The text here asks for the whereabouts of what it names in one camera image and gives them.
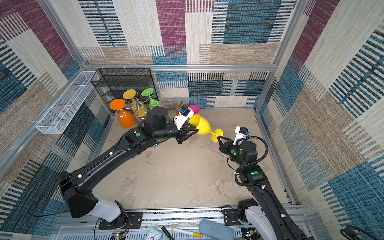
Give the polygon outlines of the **chrome wine glass rack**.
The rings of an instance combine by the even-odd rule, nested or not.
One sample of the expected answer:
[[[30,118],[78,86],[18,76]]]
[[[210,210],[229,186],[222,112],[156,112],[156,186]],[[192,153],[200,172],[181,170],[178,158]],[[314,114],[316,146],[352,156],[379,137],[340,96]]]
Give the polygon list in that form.
[[[126,104],[117,111],[117,115],[121,126],[128,129],[134,126],[134,117],[139,122],[147,117],[149,106],[146,106],[145,102],[139,100],[137,92],[134,90],[125,91],[123,93],[123,99]]]

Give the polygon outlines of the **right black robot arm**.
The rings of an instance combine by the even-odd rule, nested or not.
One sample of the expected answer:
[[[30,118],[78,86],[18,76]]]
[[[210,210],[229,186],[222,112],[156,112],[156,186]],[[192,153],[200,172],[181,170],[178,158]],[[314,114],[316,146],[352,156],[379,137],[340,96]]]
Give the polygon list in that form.
[[[239,202],[240,220],[251,224],[263,240],[313,240],[289,216],[259,166],[268,154],[267,142],[256,136],[237,141],[219,136],[218,142],[219,150],[238,165],[234,172],[236,184],[246,187],[255,198]]]

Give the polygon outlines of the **orange back wine glass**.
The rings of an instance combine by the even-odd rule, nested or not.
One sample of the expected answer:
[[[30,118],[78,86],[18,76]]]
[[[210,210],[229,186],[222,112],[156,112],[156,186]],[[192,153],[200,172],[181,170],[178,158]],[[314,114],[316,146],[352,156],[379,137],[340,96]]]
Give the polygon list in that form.
[[[123,99],[115,99],[110,103],[110,108],[116,112],[121,126],[129,129],[135,125],[136,121],[129,111],[124,110],[125,106],[126,102]]]

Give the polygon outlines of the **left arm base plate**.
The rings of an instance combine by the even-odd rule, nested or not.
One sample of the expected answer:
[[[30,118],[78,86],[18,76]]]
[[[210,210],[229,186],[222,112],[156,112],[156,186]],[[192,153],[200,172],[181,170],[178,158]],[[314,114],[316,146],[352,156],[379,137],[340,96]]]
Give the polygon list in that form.
[[[142,224],[143,212],[128,212],[120,214],[112,222],[101,220],[99,230],[139,229]]]

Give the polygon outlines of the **orange wine glass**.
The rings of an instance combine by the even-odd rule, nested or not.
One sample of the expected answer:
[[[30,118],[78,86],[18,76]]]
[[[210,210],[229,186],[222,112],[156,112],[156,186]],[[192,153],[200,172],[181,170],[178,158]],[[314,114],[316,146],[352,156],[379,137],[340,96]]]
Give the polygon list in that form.
[[[181,108],[182,104],[178,105],[175,107],[175,112],[176,112],[176,115],[179,115],[179,109]]]
[[[129,129],[135,125],[136,121],[129,111],[124,110],[125,106],[126,102],[123,99],[115,99],[110,103],[110,108],[116,112],[121,126]]]

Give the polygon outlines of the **pink wine glass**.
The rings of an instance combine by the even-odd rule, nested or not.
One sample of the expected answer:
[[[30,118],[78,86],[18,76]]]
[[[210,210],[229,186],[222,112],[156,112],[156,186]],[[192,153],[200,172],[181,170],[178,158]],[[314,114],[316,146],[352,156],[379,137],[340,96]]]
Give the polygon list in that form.
[[[194,115],[199,115],[200,114],[200,108],[196,105],[191,105],[189,108],[194,112]]]

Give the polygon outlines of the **orange front wine glass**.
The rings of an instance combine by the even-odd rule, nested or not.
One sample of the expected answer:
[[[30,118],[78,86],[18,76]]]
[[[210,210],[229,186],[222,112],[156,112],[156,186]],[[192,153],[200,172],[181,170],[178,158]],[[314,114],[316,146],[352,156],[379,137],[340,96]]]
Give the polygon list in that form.
[[[175,107],[175,112],[176,112],[176,115],[179,115],[179,109],[181,108],[182,104],[178,105]]]

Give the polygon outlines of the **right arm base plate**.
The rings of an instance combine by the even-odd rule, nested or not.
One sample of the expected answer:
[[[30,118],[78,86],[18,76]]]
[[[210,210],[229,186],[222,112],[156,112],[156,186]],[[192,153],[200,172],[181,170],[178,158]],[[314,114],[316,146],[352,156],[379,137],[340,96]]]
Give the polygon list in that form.
[[[236,209],[224,208],[221,210],[224,215],[225,226],[237,226],[241,225],[239,222],[239,215]]]

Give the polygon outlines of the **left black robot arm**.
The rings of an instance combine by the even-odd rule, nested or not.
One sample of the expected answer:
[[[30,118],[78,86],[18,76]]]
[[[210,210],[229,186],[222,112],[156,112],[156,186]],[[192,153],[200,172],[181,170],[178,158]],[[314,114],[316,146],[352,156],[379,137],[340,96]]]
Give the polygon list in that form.
[[[115,229],[126,227],[129,217],[121,203],[98,196],[93,193],[93,188],[120,165],[146,149],[169,139],[176,139],[178,144],[182,144],[196,134],[197,127],[187,122],[193,115],[190,108],[182,106],[171,119],[167,109],[155,107],[148,111],[145,120],[123,134],[99,157],[71,173],[63,171],[58,174],[60,191],[72,218],[94,216]]]

